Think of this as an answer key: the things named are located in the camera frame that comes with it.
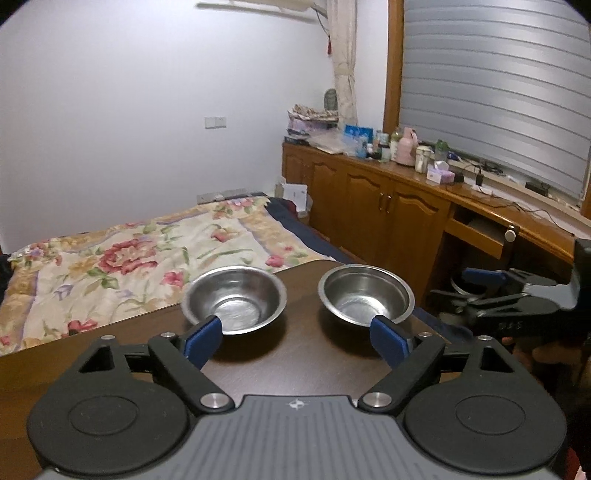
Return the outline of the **person right hand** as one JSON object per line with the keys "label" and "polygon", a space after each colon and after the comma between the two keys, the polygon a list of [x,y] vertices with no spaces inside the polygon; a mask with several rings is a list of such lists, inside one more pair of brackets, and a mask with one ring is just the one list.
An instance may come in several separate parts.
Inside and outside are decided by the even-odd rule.
{"label": "person right hand", "polygon": [[580,348],[570,348],[560,343],[535,346],[532,341],[518,341],[505,337],[502,344],[552,394],[569,393],[588,383],[588,362]]}

